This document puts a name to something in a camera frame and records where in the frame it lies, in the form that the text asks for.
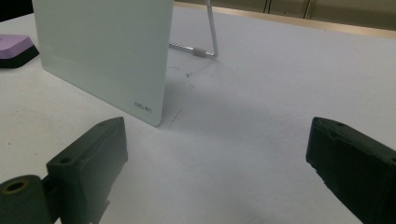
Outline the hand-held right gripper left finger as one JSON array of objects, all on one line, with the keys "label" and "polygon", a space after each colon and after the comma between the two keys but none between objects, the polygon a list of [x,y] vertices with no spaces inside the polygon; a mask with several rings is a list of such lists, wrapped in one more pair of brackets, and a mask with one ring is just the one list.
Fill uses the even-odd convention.
[{"label": "hand-held right gripper left finger", "polygon": [[59,190],[63,224],[98,224],[108,196],[128,161],[124,119],[94,125],[47,163],[49,182]]}]

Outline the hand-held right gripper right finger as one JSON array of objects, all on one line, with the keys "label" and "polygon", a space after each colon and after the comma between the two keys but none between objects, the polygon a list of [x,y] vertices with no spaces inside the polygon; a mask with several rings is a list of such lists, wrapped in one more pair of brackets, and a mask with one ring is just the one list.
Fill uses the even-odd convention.
[{"label": "hand-held right gripper right finger", "polygon": [[306,161],[363,224],[396,224],[396,151],[336,120],[312,120]]}]

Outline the purple board eraser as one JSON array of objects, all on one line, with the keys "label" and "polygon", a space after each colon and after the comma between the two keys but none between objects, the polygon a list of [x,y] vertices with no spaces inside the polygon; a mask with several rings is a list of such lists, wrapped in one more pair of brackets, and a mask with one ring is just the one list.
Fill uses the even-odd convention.
[{"label": "purple board eraser", "polygon": [[38,55],[29,35],[0,35],[0,68],[22,67]]}]

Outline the pale green glass writing board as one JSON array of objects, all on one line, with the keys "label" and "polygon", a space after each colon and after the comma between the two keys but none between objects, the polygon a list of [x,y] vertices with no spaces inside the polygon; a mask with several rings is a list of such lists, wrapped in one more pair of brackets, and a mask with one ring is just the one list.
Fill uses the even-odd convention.
[{"label": "pale green glass writing board", "polygon": [[146,123],[162,121],[174,0],[32,0],[43,68]]}]

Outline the white table sheet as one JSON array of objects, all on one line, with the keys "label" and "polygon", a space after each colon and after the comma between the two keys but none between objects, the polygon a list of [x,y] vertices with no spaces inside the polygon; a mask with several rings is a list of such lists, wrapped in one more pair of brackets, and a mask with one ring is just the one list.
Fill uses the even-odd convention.
[{"label": "white table sheet", "polygon": [[311,122],[396,149],[396,39],[217,12],[219,57],[171,51],[162,122],[127,116],[103,224],[360,224],[306,162]]}]

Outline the wooden table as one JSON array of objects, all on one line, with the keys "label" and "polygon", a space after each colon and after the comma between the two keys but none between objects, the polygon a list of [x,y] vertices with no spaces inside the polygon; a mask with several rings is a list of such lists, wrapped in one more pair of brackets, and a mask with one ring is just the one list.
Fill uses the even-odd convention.
[{"label": "wooden table", "polygon": [[210,0],[219,13],[396,39],[396,0]]}]

